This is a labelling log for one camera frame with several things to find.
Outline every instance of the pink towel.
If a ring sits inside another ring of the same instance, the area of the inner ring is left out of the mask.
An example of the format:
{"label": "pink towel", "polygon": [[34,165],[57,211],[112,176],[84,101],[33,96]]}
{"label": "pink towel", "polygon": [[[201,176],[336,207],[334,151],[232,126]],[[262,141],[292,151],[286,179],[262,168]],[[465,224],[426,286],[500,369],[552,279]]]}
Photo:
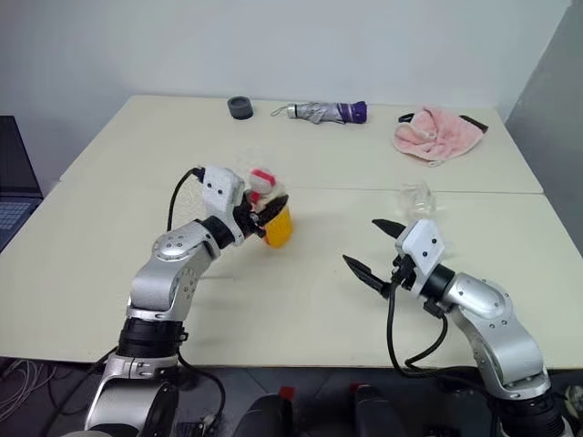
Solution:
{"label": "pink towel", "polygon": [[394,146],[400,152],[438,166],[470,150],[484,136],[482,130],[440,107],[424,107],[411,123],[399,123]]}

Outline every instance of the white table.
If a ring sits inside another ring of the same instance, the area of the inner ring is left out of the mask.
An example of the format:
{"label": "white table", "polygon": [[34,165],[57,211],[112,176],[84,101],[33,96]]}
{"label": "white table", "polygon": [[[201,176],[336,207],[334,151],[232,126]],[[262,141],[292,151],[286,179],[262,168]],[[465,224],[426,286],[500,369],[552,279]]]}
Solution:
{"label": "white table", "polygon": [[[198,101],[171,98],[169,105],[177,100]],[[130,113],[143,112],[140,101],[131,100]],[[143,101],[150,106],[151,99]],[[158,119],[174,119],[175,110],[165,115],[165,101],[159,100]],[[190,165],[184,144],[177,146],[180,132],[161,144],[141,133],[150,124],[138,119],[122,110],[0,254],[0,354],[92,361],[116,343],[131,279],[163,232],[169,194]],[[138,144],[148,153],[129,151]],[[156,144],[167,150],[165,161]],[[115,150],[118,158],[112,159]],[[193,150],[210,157],[202,146]],[[215,163],[221,154],[218,148]],[[452,186],[454,176],[448,176]],[[273,250],[252,239],[211,266],[187,320],[185,356],[217,365],[388,365],[386,303],[348,270],[341,255],[388,273],[393,242],[370,220],[403,218],[398,191],[288,185],[292,240]],[[199,208],[188,209],[190,197],[187,188],[178,221],[200,217]],[[583,263],[546,198],[437,193],[437,204],[437,222],[451,243],[445,264],[503,284],[547,364],[580,367],[583,351],[572,344],[583,329]],[[402,293],[398,305],[395,342],[404,359],[433,341],[439,327],[421,301]],[[426,363],[471,364],[467,341],[452,328]]]}
{"label": "white table", "polygon": [[492,108],[457,109],[490,129],[466,155],[430,168],[392,143],[397,118],[414,107],[372,106],[366,124],[315,126],[270,117],[285,103],[253,102],[255,115],[238,121],[225,99],[132,97],[62,179],[138,178],[164,188],[187,168],[214,163],[241,174],[263,165],[299,188],[401,189],[424,179],[435,191],[542,192]]}

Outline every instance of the laptop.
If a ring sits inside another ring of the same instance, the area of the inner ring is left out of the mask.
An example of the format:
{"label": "laptop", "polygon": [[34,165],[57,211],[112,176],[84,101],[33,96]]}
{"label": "laptop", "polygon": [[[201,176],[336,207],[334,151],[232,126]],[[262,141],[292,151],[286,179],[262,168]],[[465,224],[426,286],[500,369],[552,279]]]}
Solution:
{"label": "laptop", "polygon": [[0,252],[42,200],[16,120],[0,116]]}

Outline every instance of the gray wall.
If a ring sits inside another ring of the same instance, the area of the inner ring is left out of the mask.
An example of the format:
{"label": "gray wall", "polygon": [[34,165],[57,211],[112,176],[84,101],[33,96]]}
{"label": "gray wall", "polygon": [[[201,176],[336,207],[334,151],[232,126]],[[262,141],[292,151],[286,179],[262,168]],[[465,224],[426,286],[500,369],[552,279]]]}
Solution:
{"label": "gray wall", "polygon": [[583,253],[583,2],[568,8],[506,126]]}
{"label": "gray wall", "polygon": [[45,192],[132,94],[497,107],[569,0],[0,0],[0,113]]}

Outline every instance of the black cable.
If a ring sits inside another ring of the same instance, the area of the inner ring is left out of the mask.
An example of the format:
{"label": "black cable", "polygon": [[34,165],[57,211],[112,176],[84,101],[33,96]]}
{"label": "black cable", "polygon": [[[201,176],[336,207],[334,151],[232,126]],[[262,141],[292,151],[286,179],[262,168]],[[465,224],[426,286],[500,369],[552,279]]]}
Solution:
{"label": "black cable", "polygon": [[[55,394],[53,393],[53,380],[63,380],[67,376],[70,376],[71,373],[73,373],[73,370],[70,370],[66,374],[66,376],[60,376],[58,378],[56,378],[56,376],[54,376],[53,378],[48,380],[48,382],[46,383],[46,389],[48,390],[48,399],[51,401],[51,405],[53,405],[53,408],[56,408],[56,399],[55,399]],[[78,408],[77,410],[73,410],[71,412],[66,412],[65,409],[63,409],[63,410],[61,410],[60,414],[61,414],[61,416],[76,416],[77,414],[80,414],[82,412],[86,412],[88,409],[89,409],[89,404],[86,403],[83,407]]]}
{"label": "black cable", "polygon": [[174,192],[172,193],[172,198],[170,198],[170,206],[168,209],[168,224],[166,225],[167,232],[172,230],[172,217],[174,216],[174,203],[176,202],[176,196],[179,194],[180,188],[184,182],[186,182],[186,179],[195,175],[195,171],[195,168],[191,168],[189,171],[187,171],[184,176],[180,178],[179,183],[176,184],[176,187],[174,187]]}
{"label": "black cable", "polygon": [[412,369],[414,371],[422,371],[421,369],[414,365],[414,362],[418,362],[423,358],[427,358],[429,355],[437,351],[437,348],[439,348],[439,346],[441,346],[441,344],[444,342],[445,336],[447,335],[447,317],[444,314],[442,314],[440,319],[442,321],[442,328],[439,337],[437,337],[437,340],[434,342],[434,344],[429,346],[423,352],[418,353],[417,355],[408,358],[407,360],[404,361],[404,365],[407,366],[409,369]]}
{"label": "black cable", "polygon": [[214,427],[217,424],[217,422],[219,421],[219,418],[222,415],[222,411],[225,409],[225,401],[227,399],[227,393],[225,392],[224,385],[222,385],[222,382],[220,381],[220,379],[217,378],[212,373],[208,373],[207,371],[202,371],[201,369],[197,369],[192,364],[190,364],[186,360],[184,360],[180,351],[179,351],[179,362],[187,370],[189,370],[193,373],[197,373],[200,376],[204,376],[205,378],[208,378],[211,381],[213,381],[215,384],[217,384],[217,387],[219,388],[219,392],[220,392],[220,404],[219,404],[219,408],[217,409],[217,412],[215,412],[215,417],[212,420],[212,423],[210,424],[209,428]]}
{"label": "black cable", "polygon": [[53,377],[54,380],[63,380],[65,378],[68,378],[69,376],[71,376],[73,374],[73,369],[69,369],[64,375],[61,376],[55,376]]}
{"label": "black cable", "polygon": [[434,369],[430,371],[407,371],[401,367],[399,361],[397,360],[396,354],[394,352],[394,344],[393,344],[393,321],[394,321],[394,307],[396,303],[396,289],[399,285],[398,280],[393,278],[390,283],[389,287],[389,311],[386,321],[386,345],[387,349],[389,350],[389,357],[391,358],[391,363],[393,364],[394,369],[400,375],[404,376],[405,378],[431,378],[431,377],[439,377],[440,379],[451,381],[451,382],[458,382],[462,383],[467,387],[470,387],[481,394],[483,394],[487,399],[490,398],[490,395],[487,393],[483,385],[477,384],[472,382],[466,378],[453,376],[451,373],[455,371],[465,372],[465,371],[474,371],[475,368],[467,367],[467,366],[455,366],[455,367],[445,367],[443,369]]}
{"label": "black cable", "polygon": [[69,401],[69,399],[71,399],[71,396],[73,396],[73,394],[79,389],[79,387],[81,387],[83,382],[85,382],[87,380],[87,378],[89,378],[89,376],[91,376],[91,374],[93,372],[95,372],[97,370],[97,368],[99,366],[101,366],[101,364],[103,364],[107,360],[107,357],[109,356],[109,354],[115,352],[117,348],[118,347],[116,346],[111,351],[106,353],[103,357],[101,357],[99,360],[97,360],[95,363],[93,363],[91,365],[91,367],[89,367],[89,369],[87,370],[87,373],[85,375],[83,375],[81,378],[79,378],[79,380],[75,383],[75,385],[73,385],[73,386],[71,386],[71,388],[69,388],[69,390],[65,393],[65,396],[63,396],[61,401],[56,405],[55,409],[53,410],[50,417],[46,421],[45,426],[43,426],[43,429],[40,432],[41,437],[48,436],[48,433],[51,431],[51,428],[53,427],[53,424],[55,423],[56,418],[58,417],[60,412],[63,411],[63,408],[65,407],[65,405]]}

